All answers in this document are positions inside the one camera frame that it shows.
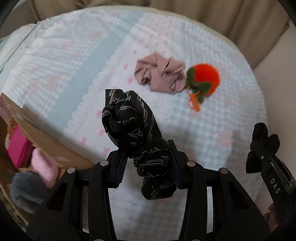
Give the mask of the person's right hand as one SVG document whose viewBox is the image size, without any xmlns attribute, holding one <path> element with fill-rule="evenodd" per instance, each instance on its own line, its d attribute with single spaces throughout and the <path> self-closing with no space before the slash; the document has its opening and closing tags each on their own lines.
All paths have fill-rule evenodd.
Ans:
<svg viewBox="0 0 296 241">
<path fill-rule="evenodd" d="M 278 217 L 274 203 L 268 207 L 268 213 L 263 216 L 268 223 L 271 232 L 273 232 L 281 223 L 281 219 Z"/>
</svg>

